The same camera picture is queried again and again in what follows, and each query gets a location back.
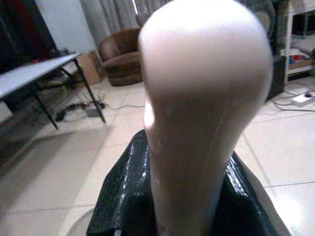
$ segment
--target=gear shift knob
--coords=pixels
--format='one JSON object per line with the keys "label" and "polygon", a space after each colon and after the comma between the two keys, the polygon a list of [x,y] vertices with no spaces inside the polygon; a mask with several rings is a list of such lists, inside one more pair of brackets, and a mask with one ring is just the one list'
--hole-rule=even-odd
{"label": "gear shift knob", "polygon": [[206,235],[228,159],[269,91],[266,33],[232,0],[174,0],[139,45],[158,234]]}

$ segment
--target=gray curtain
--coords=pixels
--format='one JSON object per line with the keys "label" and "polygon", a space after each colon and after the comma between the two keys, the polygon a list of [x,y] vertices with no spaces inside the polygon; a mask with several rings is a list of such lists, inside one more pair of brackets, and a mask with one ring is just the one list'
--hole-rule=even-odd
{"label": "gray curtain", "polygon": [[[90,31],[100,42],[122,29],[138,28],[132,0],[80,0]],[[170,0],[134,0],[138,13],[152,15]]]}

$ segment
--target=brown armchair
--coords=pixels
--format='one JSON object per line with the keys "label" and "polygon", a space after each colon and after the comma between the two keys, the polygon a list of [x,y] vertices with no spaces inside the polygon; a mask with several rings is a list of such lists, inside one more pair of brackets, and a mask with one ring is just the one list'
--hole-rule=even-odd
{"label": "brown armchair", "polygon": [[102,67],[112,86],[142,81],[138,36],[140,29],[124,29],[105,38],[99,47]]}

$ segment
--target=wall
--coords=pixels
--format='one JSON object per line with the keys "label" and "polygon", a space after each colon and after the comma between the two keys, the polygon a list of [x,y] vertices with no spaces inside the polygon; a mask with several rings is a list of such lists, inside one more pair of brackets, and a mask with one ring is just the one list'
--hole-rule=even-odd
{"label": "wall", "polygon": [[79,0],[35,0],[59,50],[89,52],[95,49]]}

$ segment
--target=black plastic cover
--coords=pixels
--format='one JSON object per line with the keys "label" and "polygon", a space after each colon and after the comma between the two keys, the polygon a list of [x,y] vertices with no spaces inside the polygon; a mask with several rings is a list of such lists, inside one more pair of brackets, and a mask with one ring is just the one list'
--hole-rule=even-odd
{"label": "black plastic cover", "polygon": [[[88,236],[156,235],[150,152],[138,132],[105,178]],[[289,236],[258,179],[233,153],[224,177],[211,236]]]}

